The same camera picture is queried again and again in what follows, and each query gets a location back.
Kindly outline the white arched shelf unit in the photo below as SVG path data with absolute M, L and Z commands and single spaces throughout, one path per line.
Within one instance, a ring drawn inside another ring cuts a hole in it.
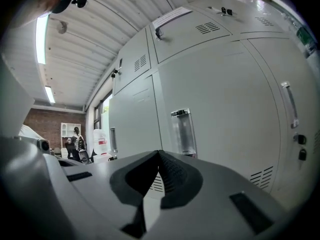
M 79 123 L 64 123 L 60 124 L 60 137 L 61 137 L 61 157 L 63 159 L 68 158 L 68 151 L 65 147 L 65 143 L 68 138 L 71 138 L 74 135 L 74 128 L 78 127 L 79 133 L 81 133 L 82 125 Z

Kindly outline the grey metal locker cabinet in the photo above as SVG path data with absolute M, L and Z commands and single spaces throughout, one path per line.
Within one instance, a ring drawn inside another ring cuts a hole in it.
M 233 15 L 221 15 L 221 8 Z M 163 39 L 157 40 L 160 28 Z M 206 45 L 240 41 L 262 69 L 273 93 L 280 125 L 280 155 L 268 192 L 284 208 L 310 196 L 320 173 L 320 84 L 307 59 L 279 25 L 238 0 L 201 0 L 163 15 L 138 32 L 120 51 L 113 69 L 109 105 L 111 153 L 124 158 L 164 150 L 198 158 L 188 109 L 166 117 L 158 69 L 178 54 Z M 305 135 L 306 161 L 298 159 L 294 135 Z

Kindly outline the black window frame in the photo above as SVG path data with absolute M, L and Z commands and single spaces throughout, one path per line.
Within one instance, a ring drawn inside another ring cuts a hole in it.
M 98 105 L 94 108 L 94 129 L 105 130 L 109 123 L 109 107 L 110 100 L 113 97 L 113 90 L 109 91 L 107 95 L 98 102 Z

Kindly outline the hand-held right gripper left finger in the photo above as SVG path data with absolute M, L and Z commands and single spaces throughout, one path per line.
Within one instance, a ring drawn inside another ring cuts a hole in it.
M 60 194 L 68 222 L 60 240 L 160 240 L 160 218 L 147 228 L 144 209 L 159 165 L 155 150 L 64 168 Z

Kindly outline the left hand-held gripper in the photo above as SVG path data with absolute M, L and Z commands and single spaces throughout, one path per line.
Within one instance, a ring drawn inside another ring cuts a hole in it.
M 19 136 L 34 101 L 0 58 L 0 164 L 41 154 L 33 138 Z

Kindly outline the green label water bottle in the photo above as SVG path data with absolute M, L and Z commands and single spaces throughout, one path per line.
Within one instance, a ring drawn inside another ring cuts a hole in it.
M 318 49 L 318 42 L 313 38 L 310 32 L 296 18 L 290 14 L 283 14 L 284 20 L 288 24 L 288 32 L 297 46 L 301 49 L 303 55 L 308 58 Z

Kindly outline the clear water jug red label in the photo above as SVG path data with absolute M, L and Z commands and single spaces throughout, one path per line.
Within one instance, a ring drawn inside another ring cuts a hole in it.
M 102 129 L 93 130 L 93 151 L 97 156 L 97 159 L 106 157 L 108 153 L 108 139 L 106 132 Z

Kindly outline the locker door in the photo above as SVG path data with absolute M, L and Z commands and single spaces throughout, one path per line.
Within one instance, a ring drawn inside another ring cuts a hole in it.
M 270 193 L 280 156 L 276 101 L 256 59 L 240 41 L 199 46 L 159 66 L 168 127 L 189 110 L 200 160 L 228 167 Z

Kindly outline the fluorescent ceiling light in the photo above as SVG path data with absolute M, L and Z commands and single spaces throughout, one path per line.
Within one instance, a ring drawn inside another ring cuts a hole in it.
M 36 58 L 39 64 L 46 64 L 46 35 L 49 15 L 38 17 L 35 28 Z
M 52 88 L 50 86 L 45 86 L 45 92 L 46 92 L 46 95 L 47 95 L 47 98 L 49 100 L 49 102 L 51 104 L 55 104 L 56 101 L 55 101 L 55 98 L 54 98 L 54 93 L 52 91 Z

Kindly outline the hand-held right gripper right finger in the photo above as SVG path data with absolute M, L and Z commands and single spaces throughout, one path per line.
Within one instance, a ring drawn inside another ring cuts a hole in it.
M 165 196 L 157 240 L 274 240 L 286 211 L 237 172 L 159 151 Z

